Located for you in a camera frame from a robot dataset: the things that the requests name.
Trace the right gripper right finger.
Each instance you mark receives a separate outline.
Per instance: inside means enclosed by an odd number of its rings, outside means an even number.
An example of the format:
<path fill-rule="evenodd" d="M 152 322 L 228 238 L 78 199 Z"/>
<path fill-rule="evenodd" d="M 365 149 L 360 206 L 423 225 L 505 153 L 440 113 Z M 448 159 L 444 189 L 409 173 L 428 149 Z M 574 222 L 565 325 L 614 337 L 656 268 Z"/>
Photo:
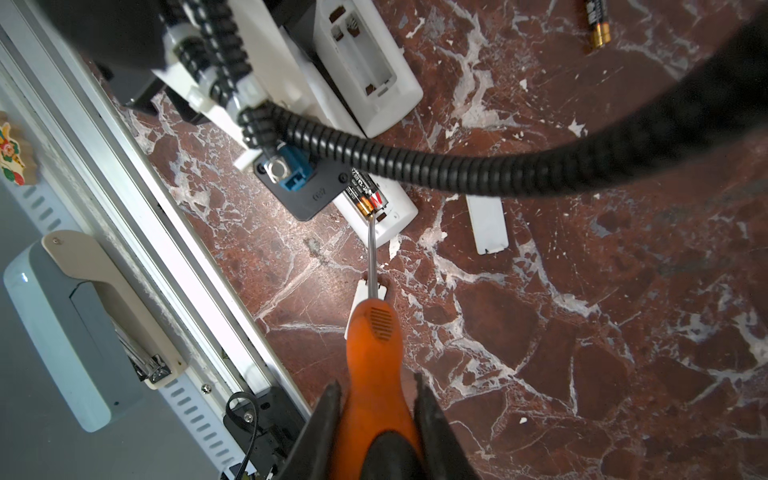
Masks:
<path fill-rule="evenodd" d="M 474 479 L 471 466 L 433 391 L 421 373 L 415 373 L 417 396 L 414 421 L 420 438 L 428 479 Z"/>

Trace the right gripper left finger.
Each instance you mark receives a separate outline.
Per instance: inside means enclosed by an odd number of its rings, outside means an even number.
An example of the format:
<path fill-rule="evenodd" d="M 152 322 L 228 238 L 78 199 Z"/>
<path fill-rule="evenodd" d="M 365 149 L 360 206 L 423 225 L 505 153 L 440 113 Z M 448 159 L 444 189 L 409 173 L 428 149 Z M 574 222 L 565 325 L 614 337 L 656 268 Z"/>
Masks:
<path fill-rule="evenodd" d="M 329 383 L 301 431 L 276 479 L 328 479 L 337 425 L 341 416 L 342 389 Z"/>

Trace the orange handled screwdriver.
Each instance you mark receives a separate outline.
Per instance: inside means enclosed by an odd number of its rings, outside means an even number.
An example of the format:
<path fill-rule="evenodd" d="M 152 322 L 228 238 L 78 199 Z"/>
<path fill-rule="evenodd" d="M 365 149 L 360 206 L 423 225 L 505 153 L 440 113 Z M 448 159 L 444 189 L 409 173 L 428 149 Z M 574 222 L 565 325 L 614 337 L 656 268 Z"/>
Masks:
<path fill-rule="evenodd" d="M 393 307 L 379 297 L 376 221 L 369 220 L 367 297 L 346 333 L 349 390 L 336 429 L 332 479 L 423 479 L 421 447 L 401 382 L 403 339 Z"/>

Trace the AAA battery black gold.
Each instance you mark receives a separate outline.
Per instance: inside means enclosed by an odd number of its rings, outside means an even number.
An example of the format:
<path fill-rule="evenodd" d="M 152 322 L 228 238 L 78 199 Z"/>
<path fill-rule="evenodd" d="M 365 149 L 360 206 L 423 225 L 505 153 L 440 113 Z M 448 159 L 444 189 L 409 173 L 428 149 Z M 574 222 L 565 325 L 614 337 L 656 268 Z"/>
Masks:
<path fill-rule="evenodd" d="M 351 180 L 348 186 L 351 201 L 363 216 L 370 216 L 382 211 L 388 200 L 379 186 L 365 172 L 351 170 Z"/>
<path fill-rule="evenodd" d="M 370 200 L 372 193 L 372 189 L 365 182 L 361 174 L 352 170 L 349 184 L 345 189 L 345 195 L 364 218 L 370 217 L 375 211 L 375 207 Z"/>

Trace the white remote control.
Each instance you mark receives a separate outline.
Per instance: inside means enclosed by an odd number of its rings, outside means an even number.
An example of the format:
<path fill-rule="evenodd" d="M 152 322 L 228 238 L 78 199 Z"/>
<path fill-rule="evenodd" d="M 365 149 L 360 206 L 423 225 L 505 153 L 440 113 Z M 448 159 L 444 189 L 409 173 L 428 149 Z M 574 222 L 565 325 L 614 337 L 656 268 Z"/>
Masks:
<path fill-rule="evenodd" d="M 293 41 L 289 41 L 288 46 L 327 123 L 338 130 L 361 136 L 363 131 L 308 55 Z M 376 221 L 378 247 L 400 234 L 418 213 L 398 183 L 365 172 L 353 172 L 350 185 L 336 196 L 333 204 L 363 243 L 368 242 L 369 220 L 373 218 Z"/>
<path fill-rule="evenodd" d="M 366 136 L 406 117 L 423 89 L 371 1 L 315 3 L 314 47 Z"/>

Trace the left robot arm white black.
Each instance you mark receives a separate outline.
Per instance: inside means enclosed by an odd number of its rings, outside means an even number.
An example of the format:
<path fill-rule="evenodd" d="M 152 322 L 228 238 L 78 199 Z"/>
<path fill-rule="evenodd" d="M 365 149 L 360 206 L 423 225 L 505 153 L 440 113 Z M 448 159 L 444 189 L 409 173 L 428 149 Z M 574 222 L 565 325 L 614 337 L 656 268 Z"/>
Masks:
<path fill-rule="evenodd" d="M 109 67 L 180 66 L 198 97 L 223 108 L 242 143 L 267 155 L 280 145 L 327 156 L 342 133 L 280 105 L 264 91 L 226 1 L 42 1 L 75 49 Z"/>

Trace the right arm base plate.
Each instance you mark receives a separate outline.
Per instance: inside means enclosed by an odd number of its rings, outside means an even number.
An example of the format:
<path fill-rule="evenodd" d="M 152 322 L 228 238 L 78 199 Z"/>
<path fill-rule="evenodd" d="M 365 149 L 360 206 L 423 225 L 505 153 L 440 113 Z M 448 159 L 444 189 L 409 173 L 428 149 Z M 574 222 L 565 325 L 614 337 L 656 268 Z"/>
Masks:
<path fill-rule="evenodd" d="M 245 452 L 253 446 L 243 479 L 275 479 L 284 468 L 306 419 L 282 387 L 272 386 L 259 394 L 237 392 L 228 399 L 223 424 Z M 245 453 L 236 455 L 240 468 Z"/>

